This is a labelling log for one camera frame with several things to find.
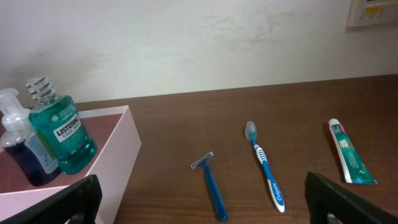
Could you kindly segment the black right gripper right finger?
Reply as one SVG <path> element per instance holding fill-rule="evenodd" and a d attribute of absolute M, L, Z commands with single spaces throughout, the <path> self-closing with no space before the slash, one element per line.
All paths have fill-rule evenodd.
<path fill-rule="evenodd" d="M 317 172 L 305 179 L 310 223 L 328 223 L 330 215 L 342 223 L 397 223 L 397 217 L 371 204 Z"/>

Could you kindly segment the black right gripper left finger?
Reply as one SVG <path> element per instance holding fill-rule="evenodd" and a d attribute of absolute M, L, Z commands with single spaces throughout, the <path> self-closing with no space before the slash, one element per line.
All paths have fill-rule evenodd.
<path fill-rule="evenodd" d="M 102 196 L 99 179 L 91 174 L 1 224 L 95 224 Z"/>

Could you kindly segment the green white toothpaste tube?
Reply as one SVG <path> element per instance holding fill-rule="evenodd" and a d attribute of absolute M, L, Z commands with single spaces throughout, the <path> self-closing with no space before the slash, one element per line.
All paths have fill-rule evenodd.
<path fill-rule="evenodd" d="M 330 119 L 328 124 L 338 151 L 345 182 L 349 184 L 376 185 L 377 181 L 364 165 L 343 125 L 335 118 Z"/>

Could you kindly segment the teal mouthwash bottle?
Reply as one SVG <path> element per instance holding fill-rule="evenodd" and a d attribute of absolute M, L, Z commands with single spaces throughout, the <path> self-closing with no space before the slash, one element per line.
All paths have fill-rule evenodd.
<path fill-rule="evenodd" d="M 25 82 L 38 105 L 31 109 L 29 121 L 49 145 L 63 173 L 83 170 L 96 154 L 96 144 L 86 132 L 71 96 L 59 95 L 48 77 Z"/>

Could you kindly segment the purple foam pump bottle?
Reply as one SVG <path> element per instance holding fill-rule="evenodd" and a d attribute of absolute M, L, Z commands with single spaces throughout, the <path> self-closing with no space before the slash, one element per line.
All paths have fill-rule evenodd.
<path fill-rule="evenodd" d="M 1 90 L 1 124 L 5 128 L 1 147 L 16 161 L 29 183 L 40 187 L 58 177 L 62 170 L 29 121 L 30 109 L 24 108 L 15 88 Z"/>

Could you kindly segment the white open cardboard box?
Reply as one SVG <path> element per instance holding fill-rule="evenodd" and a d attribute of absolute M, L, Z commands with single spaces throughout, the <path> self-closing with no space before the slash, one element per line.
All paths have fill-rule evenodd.
<path fill-rule="evenodd" d="M 113 223 L 141 147 L 128 106 L 81 111 L 79 117 L 97 145 L 93 160 L 79 173 L 61 173 L 50 183 L 34 187 L 20 167 L 1 151 L 1 219 L 5 220 L 68 187 L 95 174 L 102 190 L 96 223 Z"/>

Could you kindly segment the blue white toothbrush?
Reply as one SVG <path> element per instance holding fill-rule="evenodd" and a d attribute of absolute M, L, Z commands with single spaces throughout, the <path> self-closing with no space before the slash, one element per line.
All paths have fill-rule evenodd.
<path fill-rule="evenodd" d="M 247 140 L 251 141 L 252 146 L 255 150 L 256 156 L 263 168 L 263 171 L 264 171 L 264 174 L 266 177 L 266 184 L 268 185 L 268 188 L 269 188 L 269 191 L 271 194 L 271 199 L 272 199 L 276 209 L 280 213 L 284 213 L 285 212 L 285 202 L 284 202 L 282 192 L 281 192 L 279 185 L 277 184 L 277 182 L 270 170 L 266 153 L 264 152 L 262 147 L 260 145 L 258 145 L 258 143 L 256 141 L 257 129 L 256 129 L 256 125 L 254 124 L 253 121 L 248 121 L 246 123 L 245 137 Z"/>

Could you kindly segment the blue disposable razor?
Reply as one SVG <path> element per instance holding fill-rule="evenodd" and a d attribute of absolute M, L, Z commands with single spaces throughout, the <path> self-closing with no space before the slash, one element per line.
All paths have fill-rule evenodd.
<path fill-rule="evenodd" d="M 210 169 L 210 165 L 208 164 L 209 159 L 212 158 L 213 156 L 214 154 L 212 152 L 207 153 L 199 160 L 191 164 L 190 168 L 195 169 L 197 167 L 201 167 L 203 169 L 206 184 L 215 208 L 216 216 L 219 221 L 227 222 L 229 220 L 229 216 L 227 214 L 226 207 L 224 205 L 224 201 L 221 196 L 218 185 L 216 183 L 215 177 Z"/>

